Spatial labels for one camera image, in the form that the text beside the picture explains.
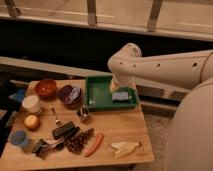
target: white object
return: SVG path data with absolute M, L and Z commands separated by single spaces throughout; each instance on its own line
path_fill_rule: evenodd
M 191 90 L 171 124 L 166 171 L 212 171 L 213 50 L 139 58 L 132 55 L 131 45 L 108 61 L 118 86 L 138 77 L 151 81 L 150 87 L 155 82 L 168 84 L 170 89 L 162 95 L 166 98 L 175 90 Z
M 192 90 L 202 81 L 213 77 L 213 50 L 172 55 L 139 57 L 139 47 L 125 45 L 108 61 L 113 79 L 121 87 L 133 77 Z
M 41 113 L 40 100 L 39 97 L 36 95 L 30 95 L 25 97 L 22 101 L 22 107 L 30 113 Z
M 213 78 L 181 102 L 168 138 L 166 171 L 213 170 Z

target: metal handle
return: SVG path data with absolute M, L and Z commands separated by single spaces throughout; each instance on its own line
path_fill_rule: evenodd
M 7 10 L 11 17 L 16 18 L 21 15 L 21 11 L 17 7 L 15 7 L 15 3 L 13 2 L 13 0 L 4 0 L 4 2 L 7 5 Z
M 61 121 L 58 119 L 58 116 L 55 112 L 55 109 L 53 108 L 53 105 L 50 106 L 51 110 L 52 110 L 52 113 L 53 115 L 55 115 L 55 123 L 57 126 L 60 126 L 61 125 Z
M 156 30 L 158 16 L 163 0 L 153 0 L 149 21 L 147 24 L 147 31 L 154 32 Z
M 88 10 L 88 24 L 95 25 L 97 22 L 95 0 L 87 0 L 87 10 Z

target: carrot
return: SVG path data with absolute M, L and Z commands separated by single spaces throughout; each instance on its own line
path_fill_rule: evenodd
M 104 138 L 104 134 L 98 133 L 96 136 L 95 143 L 85 153 L 84 157 L 89 157 L 90 155 L 92 155 L 98 149 L 98 147 L 101 145 L 103 138 Z

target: green tray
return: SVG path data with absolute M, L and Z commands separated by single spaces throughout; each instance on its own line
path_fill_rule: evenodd
M 138 95 L 134 89 L 124 87 L 118 91 L 128 91 L 130 101 L 112 102 L 109 85 L 112 76 L 89 76 L 86 78 L 85 105 L 89 111 L 130 109 L 138 105 Z

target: red bowl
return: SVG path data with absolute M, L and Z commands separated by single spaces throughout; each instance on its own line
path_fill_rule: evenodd
M 35 92 L 40 97 L 50 97 L 57 91 L 56 82 L 53 79 L 43 79 L 35 86 Z

